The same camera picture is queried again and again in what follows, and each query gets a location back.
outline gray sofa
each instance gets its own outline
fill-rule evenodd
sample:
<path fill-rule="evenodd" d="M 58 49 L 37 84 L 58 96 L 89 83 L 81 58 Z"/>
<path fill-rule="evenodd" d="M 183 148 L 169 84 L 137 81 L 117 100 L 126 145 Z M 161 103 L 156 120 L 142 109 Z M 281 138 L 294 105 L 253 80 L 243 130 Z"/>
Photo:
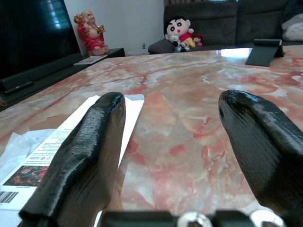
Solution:
<path fill-rule="evenodd" d="M 173 16 L 185 16 L 195 33 L 204 36 L 201 47 L 190 51 L 252 47 L 258 39 L 281 39 L 281 24 L 288 0 L 204 0 L 197 3 L 167 5 L 164 23 Z M 299 45 L 302 42 L 283 42 Z M 174 46 L 162 39 L 149 46 L 150 54 L 174 52 Z"/>

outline white wall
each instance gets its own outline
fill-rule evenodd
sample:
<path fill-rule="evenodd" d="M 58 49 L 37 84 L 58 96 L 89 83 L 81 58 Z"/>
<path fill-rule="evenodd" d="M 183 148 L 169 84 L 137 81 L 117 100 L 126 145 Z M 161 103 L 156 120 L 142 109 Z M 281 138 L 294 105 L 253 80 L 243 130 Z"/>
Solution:
<path fill-rule="evenodd" d="M 64 0 L 82 53 L 85 47 L 78 38 L 73 17 L 90 9 L 96 24 L 103 24 L 105 43 L 109 48 L 124 47 L 125 52 L 146 48 L 162 39 L 163 0 Z"/>

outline television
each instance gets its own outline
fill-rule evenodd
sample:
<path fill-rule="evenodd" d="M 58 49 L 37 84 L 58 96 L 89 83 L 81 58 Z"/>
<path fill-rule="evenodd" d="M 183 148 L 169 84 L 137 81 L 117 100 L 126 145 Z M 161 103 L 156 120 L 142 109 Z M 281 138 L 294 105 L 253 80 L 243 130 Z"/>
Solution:
<path fill-rule="evenodd" d="M 82 60 L 63 0 L 0 0 L 0 91 Z"/>

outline black tv screen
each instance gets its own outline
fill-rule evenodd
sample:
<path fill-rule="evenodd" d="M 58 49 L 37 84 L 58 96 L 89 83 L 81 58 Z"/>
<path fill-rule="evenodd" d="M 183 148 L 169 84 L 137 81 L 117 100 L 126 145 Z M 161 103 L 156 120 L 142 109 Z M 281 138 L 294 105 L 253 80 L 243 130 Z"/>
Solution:
<path fill-rule="evenodd" d="M 80 53 L 63 0 L 0 0 L 0 79 Z"/>

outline sofa cushion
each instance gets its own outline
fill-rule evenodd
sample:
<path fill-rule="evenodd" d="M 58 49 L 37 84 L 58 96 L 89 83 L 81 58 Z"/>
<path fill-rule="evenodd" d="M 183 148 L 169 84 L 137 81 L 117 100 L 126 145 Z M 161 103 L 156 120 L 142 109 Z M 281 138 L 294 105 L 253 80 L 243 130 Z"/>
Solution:
<path fill-rule="evenodd" d="M 195 33 L 204 36 L 204 45 L 235 44 L 237 4 L 235 1 L 202 1 L 168 5 L 164 10 L 164 23 L 181 15 L 191 21 Z"/>
<path fill-rule="evenodd" d="M 150 54 L 173 53 L 174 51 L 174 45 L 166 39 L 162 39 L 148 47 L 148 52 Z"/>
<path fill-rule="evenodd" d="M 277 39 L 287 0 L 240 0 L 238 2 L 236 44 L 254 39 Z"/>

